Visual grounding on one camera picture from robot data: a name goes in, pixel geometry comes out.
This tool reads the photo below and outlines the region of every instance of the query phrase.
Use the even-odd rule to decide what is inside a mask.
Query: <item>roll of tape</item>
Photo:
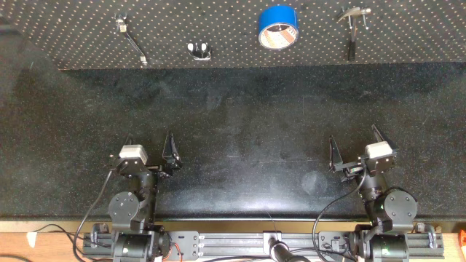
[[[298,15],[288,6],[270,7],[258,22],[259,43],[268,49],[283,49],[298,39]]]

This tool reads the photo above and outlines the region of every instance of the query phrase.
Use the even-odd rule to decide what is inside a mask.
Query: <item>pegboard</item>
[[[369,29],[358,19],[351,63],[466,61],[463,0],[0,0],[0,13],[60,69],[141,68],[138,54],[116,31],[128,30],[148,57],[144,68],[258,67],[345,64],[350,28],[341,8],[370,7]],[[293,7],[299,39],[275,51],[258,42],[258,17],[274,5]],[[189,42],[207,42],[212,59],[194,61]]]

